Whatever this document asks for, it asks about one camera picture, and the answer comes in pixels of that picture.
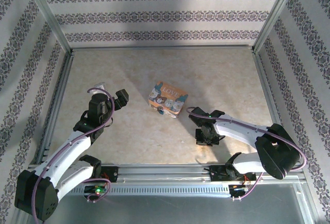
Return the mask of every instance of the striped wallpaper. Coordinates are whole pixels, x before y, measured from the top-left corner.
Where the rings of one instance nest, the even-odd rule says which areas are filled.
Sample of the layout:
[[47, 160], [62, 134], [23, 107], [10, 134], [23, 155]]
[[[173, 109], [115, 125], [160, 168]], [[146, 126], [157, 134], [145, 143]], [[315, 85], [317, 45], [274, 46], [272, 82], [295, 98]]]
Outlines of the striped wallpaper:
[[276, 0], [47, 0], [72, 47], [253, 45]]
[[41, 142], [64, 51], [34, 0], [0, 2], [0, 223]]
[[259, 55], [277, 114], [308, 158], [319, 223], [330, 223], [330, 0], [288, 0]]

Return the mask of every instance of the patterned wallpaper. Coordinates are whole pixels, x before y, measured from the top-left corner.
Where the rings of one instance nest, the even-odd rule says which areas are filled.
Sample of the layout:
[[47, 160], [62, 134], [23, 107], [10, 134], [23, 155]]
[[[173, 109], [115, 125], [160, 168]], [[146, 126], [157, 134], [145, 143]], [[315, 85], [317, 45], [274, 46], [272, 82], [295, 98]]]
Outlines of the patterned wallpaper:
[[307, 155], [322, 223], [330, 223], [329, 4], [288, 0], [259, 52], [280, 120]]
[[47, 0], [72, 47], [253, 45], [276, 0]]
[[9, 223], [17, 176], [49, 121], [64, 51], [34, 0], [1, 0], [0, 32], [0, 223]]

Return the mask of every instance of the floor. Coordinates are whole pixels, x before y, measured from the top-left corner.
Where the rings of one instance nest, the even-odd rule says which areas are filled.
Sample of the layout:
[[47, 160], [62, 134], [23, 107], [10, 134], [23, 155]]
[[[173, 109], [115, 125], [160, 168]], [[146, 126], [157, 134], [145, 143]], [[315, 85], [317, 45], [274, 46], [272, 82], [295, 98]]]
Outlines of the floor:
[[85, 152], [103, 163], [226, 162], [236, 152], [254, 152], [226, 137], [219, 146], [195, 144], [195, 124], [182, 112], [160, 115], [147, 103], [158, 80], [188, 92], [184, 107], [218, 109], [247, 122], [271, 125], [251, 50], [241, 48], [77, 51], [61, 104], [50, 152], [70, 135], [88, 108], [86, 90], [105, 82], [114, 95], [125, 89], [128, 105]]

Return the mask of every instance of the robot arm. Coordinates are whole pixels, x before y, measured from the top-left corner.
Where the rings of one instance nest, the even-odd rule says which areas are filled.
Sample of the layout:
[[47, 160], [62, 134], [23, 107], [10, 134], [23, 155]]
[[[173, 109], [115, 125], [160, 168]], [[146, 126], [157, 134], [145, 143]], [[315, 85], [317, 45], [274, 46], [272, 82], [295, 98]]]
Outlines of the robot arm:
[[195, 134], [199, 145], [218, 145], [221, 139], [229, 136], [257, 150], [249, 154], [236, 153], [228, 160], [225, 174], [231, 179], [249, 172], [267, 172], [276, 179], [283, 179], [300, 159], [300, 153], [294, 147], [269, 135], [275, 134], [294, 144], [281, 125], [253, 125], [218, 110], [211, 114], [205, 113], [199, 107], [191, 111], [189, 118], [200, 127]]
[[40, 220], [48, 219], [63, 196], [74, 187], [86, 179], [100, 177], [101, 161], [92, 156], [85, 155], [74, 166], [71, 165], [103, 133], [104, 127], [96, 128], [102, 124], [105, 125], [113, 110], [119, 110], [127, 105], [128, 93], [125, 90], [116, 92], [116, 95], [118, 98], [113, 100], [114, 106], [112, 106], [107, 95], [95, 93], [89, 102], [89, 109], [82, 114], [66, 142], [34, 171], [24, 170], [20, 173], [16, 187], [15, 207], [32, 214], [32, 192], [42, 173], [44, 175], [37, 186], [35, 198], [36, 214]]

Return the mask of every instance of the beige floor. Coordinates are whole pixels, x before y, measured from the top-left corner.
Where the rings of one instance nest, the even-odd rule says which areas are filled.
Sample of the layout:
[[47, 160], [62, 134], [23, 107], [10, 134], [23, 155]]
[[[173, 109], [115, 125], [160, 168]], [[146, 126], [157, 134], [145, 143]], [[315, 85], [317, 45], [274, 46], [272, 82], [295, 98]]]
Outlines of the beige floor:
[[226, 162], [235, 152], [252, 152], [226, 137], [219, 146], [195, 144], [196, 126], [186, 112], [174, 119], [147, 104], [158, 80], [188, 92], [185, 107], [218, 109], [247, 122], [271, 118], [249, 49], [103, 50], [76, 52], [50, 151], [70, 135], [91, 98], [86, 90], [106, 82], [115, 94], [126, 89], [128, 105], [86, 153], [103, 163]]

